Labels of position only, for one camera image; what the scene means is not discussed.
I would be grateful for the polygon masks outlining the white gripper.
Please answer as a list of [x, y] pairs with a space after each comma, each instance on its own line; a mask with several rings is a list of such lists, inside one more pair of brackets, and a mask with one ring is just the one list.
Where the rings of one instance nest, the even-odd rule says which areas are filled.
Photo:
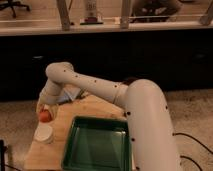
[[37, 110], [41, 110], [45, 105], [50, 105], [49, 112], [52, 119], [57, 117], [58, 106], [55, 105], [62, 92], [63, 85], [47, 81], [43, 89], [41, 90], [37, 102]]

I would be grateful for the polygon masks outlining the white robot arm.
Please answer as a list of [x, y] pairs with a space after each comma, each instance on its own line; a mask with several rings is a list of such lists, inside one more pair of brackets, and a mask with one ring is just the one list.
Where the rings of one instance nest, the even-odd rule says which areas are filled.
[[69, 62], [51, 63], [36, 107], [43, 123], [57, 116], [58, 98], [73, 85], [124, 110], [137, 171], [183, 171], [164, 93], [153, 81], [138, 79], [126, 85], [74, 71]]

